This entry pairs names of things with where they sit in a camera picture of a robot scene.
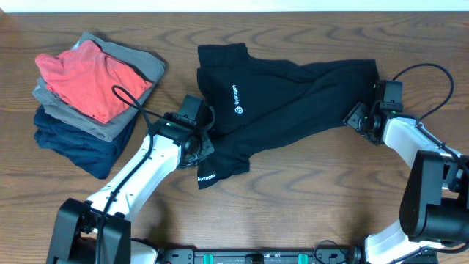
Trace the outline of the black polo shirt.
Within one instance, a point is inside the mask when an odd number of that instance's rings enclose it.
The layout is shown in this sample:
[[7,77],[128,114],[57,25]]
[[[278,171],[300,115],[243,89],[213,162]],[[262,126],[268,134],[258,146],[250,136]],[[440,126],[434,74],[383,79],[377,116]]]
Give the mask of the black polo shirt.
[[379,78],[373,59],[297,65],[252,57],[243,43],[200,45],[198,55],[198,87],[215,112],[200,189],[248,172],[256,153],[341,127],[357,103],[372,103]]

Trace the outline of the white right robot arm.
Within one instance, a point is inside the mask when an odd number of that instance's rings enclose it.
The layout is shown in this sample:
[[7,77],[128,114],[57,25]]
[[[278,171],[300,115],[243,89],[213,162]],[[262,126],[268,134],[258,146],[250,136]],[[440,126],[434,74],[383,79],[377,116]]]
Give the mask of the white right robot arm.
[[344,124],[410,167],[398,220],[349,250],[346,263],[437,263],[440,253],[468,250],[468,157],[390,103],[360,102]]

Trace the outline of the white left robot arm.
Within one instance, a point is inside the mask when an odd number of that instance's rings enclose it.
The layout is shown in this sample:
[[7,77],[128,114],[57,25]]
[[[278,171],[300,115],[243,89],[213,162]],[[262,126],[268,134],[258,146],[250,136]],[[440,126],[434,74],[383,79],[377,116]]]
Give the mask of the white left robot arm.
[[156,263],[159,249],[131,237],[144,203],[174,170],[195,166],[213,148],[215,115],[167,113],[148,125],[138,152],[84,201],[67,199],[53,228],[47,263]]

